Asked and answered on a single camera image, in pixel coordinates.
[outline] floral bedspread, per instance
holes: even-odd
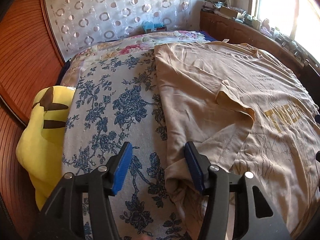
[[[173,42],[208,41],[201,33],[193,31],[174,31],[148,33],[119,41],[104,42],[75,55],[72,59],[70,68],[61,81],[61,85],[76,87],[83,72],[88,68],[91,68],[92,65],[95,65],[97,62],[102,62],[120,55],[153,49],[155,45]]]
[[[153,49],[126,48],[118,54],[100,56],[79,79],[67,121],[63,173],[91,172],[117,154],[125,141],[131,142],[133,158],[123,189],[110,197],[120,237],[191,240],[164,187],[167,129]],[[85,238],[91,240],[86,195],[83,216]]]

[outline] cardboard box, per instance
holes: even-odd
[[[223,7],[221,6],[220,8],[220,13],[224,14],[225,16],[228,16],[230,18],[236,18],[236,19],[240,19],[241,17],[243,17],[244,15],[241,13],[238,13],[234,10],[231,10],[229,8]]]

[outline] pikachu plush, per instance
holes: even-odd
[[[30,121],[16,149],[17,159],[36,189],[39,210],[62,176],[63,138],[75,89],[54,86],[36,95]]]

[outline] wooden cabinet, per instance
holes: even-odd
[[[217,14],[201,11],[200,30],[207,32],[218,41],[229,39],[229,43],[232,44],[247,43],[258,49],[266,50],[282,64],[290,68],[298,77],[303,69],[302,63],[293,54],[274,40],[247,25],[226,19]]]

